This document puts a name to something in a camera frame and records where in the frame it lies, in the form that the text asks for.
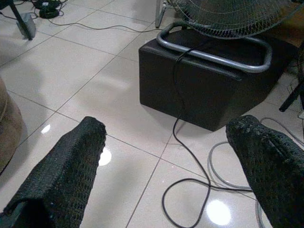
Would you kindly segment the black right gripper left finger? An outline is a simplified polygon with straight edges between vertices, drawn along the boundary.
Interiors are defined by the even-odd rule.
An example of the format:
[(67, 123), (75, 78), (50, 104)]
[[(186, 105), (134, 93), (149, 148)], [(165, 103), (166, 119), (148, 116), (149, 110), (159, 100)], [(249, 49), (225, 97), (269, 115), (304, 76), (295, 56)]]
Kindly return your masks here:
[(91, 116), (64, 134), (0, 213), (0, 228), (80, 228), (105, 141)]

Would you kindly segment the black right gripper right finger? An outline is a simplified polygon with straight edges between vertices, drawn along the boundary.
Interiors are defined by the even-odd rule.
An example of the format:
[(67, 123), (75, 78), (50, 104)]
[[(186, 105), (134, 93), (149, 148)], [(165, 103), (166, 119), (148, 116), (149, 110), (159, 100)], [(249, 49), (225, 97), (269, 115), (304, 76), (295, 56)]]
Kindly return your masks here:
[(304, 228), (304, 150), (252, 115), (229, 121), (228, 143), (273, 228)]

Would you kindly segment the brown velvet round sofa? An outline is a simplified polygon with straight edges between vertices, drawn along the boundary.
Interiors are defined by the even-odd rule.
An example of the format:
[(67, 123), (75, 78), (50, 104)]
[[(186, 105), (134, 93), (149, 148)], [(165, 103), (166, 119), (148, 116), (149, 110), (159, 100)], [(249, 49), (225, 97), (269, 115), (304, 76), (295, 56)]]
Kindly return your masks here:
[(23, 120), (19, 107), (0, 77), (0, 174), (4, 171), (22, 135)]

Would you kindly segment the grey metal floor fan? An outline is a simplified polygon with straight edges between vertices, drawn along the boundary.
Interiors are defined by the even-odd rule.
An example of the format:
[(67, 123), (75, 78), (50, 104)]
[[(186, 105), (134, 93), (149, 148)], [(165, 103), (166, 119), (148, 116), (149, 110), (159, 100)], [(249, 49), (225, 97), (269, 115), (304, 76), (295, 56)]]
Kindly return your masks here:
[[(181, 13), (182, 21), (168, 25), (157, 35), (161, 46), (244, 72), (260, 73), (269, 69), (273, 51), (268, 43), (255, 35), (294, 15), (304, 7), (304, 0), (171, 0), (171, 5)], [(164, 39), (174, 27), (183, 26), (210, 38), (243, 39), (259, 44), (266, 51), (264, 62), (251, 66)]]

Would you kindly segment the black metal stand leg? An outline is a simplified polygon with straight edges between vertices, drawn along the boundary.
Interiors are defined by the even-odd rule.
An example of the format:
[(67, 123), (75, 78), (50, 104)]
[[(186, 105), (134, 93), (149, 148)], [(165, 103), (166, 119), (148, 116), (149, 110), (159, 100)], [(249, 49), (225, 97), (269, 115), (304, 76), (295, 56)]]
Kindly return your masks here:
[(299, 82), (298, 86), (291, 92), (288, 98), (280, 106), (279, 111), (285, 112), (288, 107), (301, 95), (304, 95), (304, 79)]

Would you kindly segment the black leather ottoman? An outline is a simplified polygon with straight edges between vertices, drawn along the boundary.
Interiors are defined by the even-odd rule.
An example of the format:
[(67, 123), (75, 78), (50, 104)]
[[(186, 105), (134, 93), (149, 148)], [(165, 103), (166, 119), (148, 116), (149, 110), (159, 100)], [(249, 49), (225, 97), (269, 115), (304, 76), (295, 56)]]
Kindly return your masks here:
[(139, 48), (140, 103), (216, 131), (263, 102), (291, 60), (296, 46), (262, 37), (272, 50), (271, 65), (246, 73), (162, 47), (153, 39)]

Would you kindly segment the grey metal furniture foot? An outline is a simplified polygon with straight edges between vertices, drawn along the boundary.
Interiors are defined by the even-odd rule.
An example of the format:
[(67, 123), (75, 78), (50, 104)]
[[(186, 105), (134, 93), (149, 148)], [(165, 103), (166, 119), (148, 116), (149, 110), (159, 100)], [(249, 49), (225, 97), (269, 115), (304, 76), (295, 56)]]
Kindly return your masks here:
[(32, 15), (27, 13), (21, 13), (16, 22), (24, 39), (32, 40), (36, 35), (36, 25), (33, 21)]

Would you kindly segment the white table with black legs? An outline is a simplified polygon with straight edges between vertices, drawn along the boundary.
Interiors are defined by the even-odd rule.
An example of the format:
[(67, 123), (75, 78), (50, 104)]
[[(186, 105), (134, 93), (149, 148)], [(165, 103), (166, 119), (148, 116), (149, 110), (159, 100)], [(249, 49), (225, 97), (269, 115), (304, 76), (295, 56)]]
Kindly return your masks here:
[(0, 10), (6, 8), (7, 6), (10, 6), (12, 12), (14, 13), (17, 22), (19, 23), (20, 27), (22, 28), (22, 30), (25, 33), (25, 38), (27, 38), (28, 40), (32, 40), (32, 36), (29, 32), (29, 29), (27, 28), (26, 24), (24, 23), (20, 13), (18, 12), (15, 4), (13, 3), (13, 0), (0, 0)]

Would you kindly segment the chrome chair leg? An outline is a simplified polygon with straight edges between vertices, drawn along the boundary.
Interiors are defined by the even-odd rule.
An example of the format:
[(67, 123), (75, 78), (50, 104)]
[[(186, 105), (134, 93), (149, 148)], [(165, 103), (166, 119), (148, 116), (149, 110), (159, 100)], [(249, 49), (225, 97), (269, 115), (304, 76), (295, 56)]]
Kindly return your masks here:
[(166, 9), (171, 8), (171, 0), (156, 0), (155, 22), (154, 25), (158, 29), (161, 25), (162, 18)]

